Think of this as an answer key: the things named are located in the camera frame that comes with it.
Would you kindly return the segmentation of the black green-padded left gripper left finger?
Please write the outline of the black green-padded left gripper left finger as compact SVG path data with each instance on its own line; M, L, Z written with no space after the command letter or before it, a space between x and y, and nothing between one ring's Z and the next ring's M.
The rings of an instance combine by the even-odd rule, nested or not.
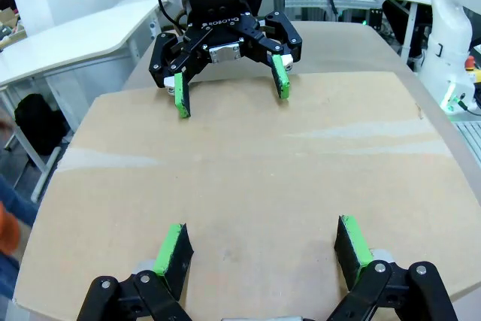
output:
M112 276L95 278L87 291L79 320L189 320L180 304L194 250L187 226L170 226L151 269L120 282Z

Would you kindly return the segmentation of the black Robotiq right gripper body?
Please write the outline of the black Robotiq right gripper body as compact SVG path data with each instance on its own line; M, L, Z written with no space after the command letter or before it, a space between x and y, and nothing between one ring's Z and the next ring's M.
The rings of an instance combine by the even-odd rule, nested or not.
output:
M244 15L256 17L262 0L186 0L190 27L185 39L198 42L208 63L244 55Z

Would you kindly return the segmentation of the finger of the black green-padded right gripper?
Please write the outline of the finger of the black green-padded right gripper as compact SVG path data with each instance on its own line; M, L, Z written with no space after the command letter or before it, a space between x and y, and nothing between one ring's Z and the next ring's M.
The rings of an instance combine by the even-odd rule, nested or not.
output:
M149 72L158 88L169 89L181 118L191 116L189 82L206 66L206 56L198 42L183 41L170 32L157 36Z
M270 67L278 97L287 99L287 72L301 60L301 36L283 12L273 11L261 19L244 15L244 21L244 55Z

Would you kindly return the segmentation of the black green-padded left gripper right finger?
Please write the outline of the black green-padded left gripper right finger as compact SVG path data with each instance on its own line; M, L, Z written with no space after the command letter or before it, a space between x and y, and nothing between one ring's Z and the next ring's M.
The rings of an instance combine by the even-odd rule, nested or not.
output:
M338 217L334 251L348 293L330 320L371 320L380 308L399 320L457 320L434 264L415 262L408 269L376 257L353 216Z

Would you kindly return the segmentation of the person hand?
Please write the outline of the person hand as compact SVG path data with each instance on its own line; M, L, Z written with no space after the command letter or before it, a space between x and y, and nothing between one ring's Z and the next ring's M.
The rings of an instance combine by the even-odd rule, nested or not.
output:
M0 247L1 252L13 255L20 245L20 225L17 218L8 212L3 204L0 211Z

